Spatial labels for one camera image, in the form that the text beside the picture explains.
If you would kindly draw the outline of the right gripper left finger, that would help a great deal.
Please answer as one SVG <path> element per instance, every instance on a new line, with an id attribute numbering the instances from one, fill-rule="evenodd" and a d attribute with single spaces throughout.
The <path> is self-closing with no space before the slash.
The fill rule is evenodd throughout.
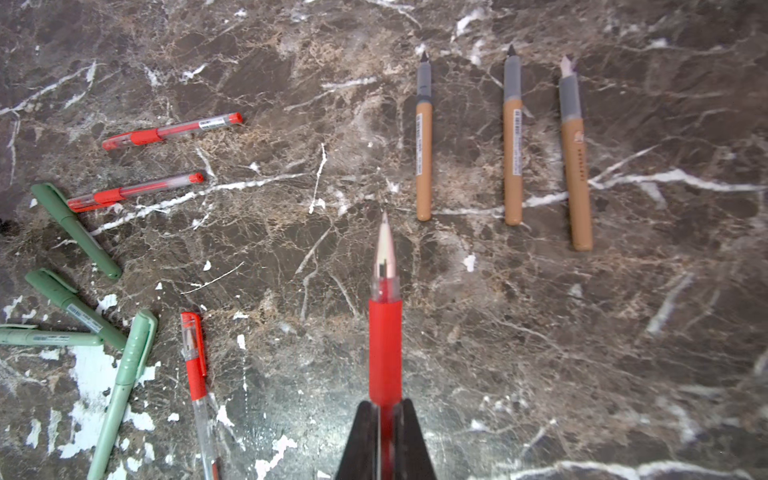
<path id="1" fill-rule="evenodd" d="M 376 480 L 379 478 L 379 410 L 362 401 L 356 410 L 336 480 Z"/>

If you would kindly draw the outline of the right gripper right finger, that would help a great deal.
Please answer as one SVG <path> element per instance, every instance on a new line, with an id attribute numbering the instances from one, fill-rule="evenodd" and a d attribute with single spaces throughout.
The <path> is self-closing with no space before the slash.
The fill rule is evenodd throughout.
<path id="1" fill-rule="evenodd" d="M 395 478 L 436 480 L 414 404 L 402 400 L 395 408 Z"/>

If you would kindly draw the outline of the red gel pen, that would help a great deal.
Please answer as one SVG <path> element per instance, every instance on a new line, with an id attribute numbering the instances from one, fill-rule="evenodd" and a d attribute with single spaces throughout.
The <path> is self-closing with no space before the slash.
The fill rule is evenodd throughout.
<path id="1" fill-rule="evenodd" d="M 378 407 L 378 479 L 394 477 L 394 407 L 402 398 L 402 301 L 394 241 L 382 216 L 369 301 L 369 396 Z"/>
<path id="2" fill-rule="evenodd" d="M 207 408 L 207 368 L 201 317 L 194 312 L 181 313 L 182 355 L 184 357 L 196 431 L 201 449 L 205 479 L 219 479 L 217 456 Z"/>
<path id="3" fill-rule="evenodd" d="M 206 178 L 203 173 L 192 172 L 70 198 L 66 204 L 73 212 L 80 213 L 107 208 L 136 196 L 179 189 L 205 181 Z"/>
<path id="4" fill-rule="evenodd" d="M 111 151 L 132 146 L 142 146 L 162 142 L 176 136 L 191 135 L 201 131 L 215 130 L 242 123 L 243 116 L 238 112 L 232 112 L 201 120 L 116 135 L 104 140 L 102 148 L 106 151 Z"/>

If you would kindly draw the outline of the tan pen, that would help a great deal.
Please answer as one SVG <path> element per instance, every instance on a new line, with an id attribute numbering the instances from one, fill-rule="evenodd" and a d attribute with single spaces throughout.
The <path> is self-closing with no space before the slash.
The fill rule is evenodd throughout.
<path id="1" fill-rule="evenodd" d="M 578 77 L 573 62 L 563 56 L 558 84 L 562 151 L 568 189 L 571 239 L 576 251 L 593 249 L 591 204 L 584 121 L 579 95 Z"/>
<path id="2" fill-rule="evenodd" d="M 523 219 L 522 178 L 522 84 L 521 59 L 513 45 L 504 63 L 503 141 L 505 223 L 520 225 Z"/>
<path id="3" fill-rule="evenodd" d="M 419 221 L 428 221 L 432 207 L 433 104 L 431 64 L 423 52 L 417 70 L 416 97 L 416 211 Z"/>

